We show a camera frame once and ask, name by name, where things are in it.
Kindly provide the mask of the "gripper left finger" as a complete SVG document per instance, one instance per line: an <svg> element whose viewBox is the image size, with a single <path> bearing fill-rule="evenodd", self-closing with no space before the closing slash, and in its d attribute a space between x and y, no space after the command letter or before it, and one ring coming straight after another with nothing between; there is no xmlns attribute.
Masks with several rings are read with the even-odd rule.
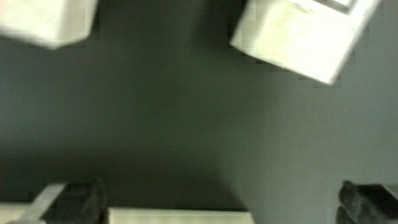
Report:
<svg viewBox="0 0 398 224"><path fill-rule="evenodd" d="M103 183L50 183L22 215L23 224L109 224Z"/></svg>

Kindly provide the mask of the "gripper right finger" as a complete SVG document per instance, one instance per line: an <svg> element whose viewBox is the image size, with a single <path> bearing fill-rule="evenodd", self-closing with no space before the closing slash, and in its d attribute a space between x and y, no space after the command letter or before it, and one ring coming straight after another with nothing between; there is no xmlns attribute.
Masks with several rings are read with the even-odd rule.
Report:
<svg viewBox="0 0 398 224"><path fill-rule="evenodd" d="M343 182L336 224L398 224L398 184Z"/></svg>

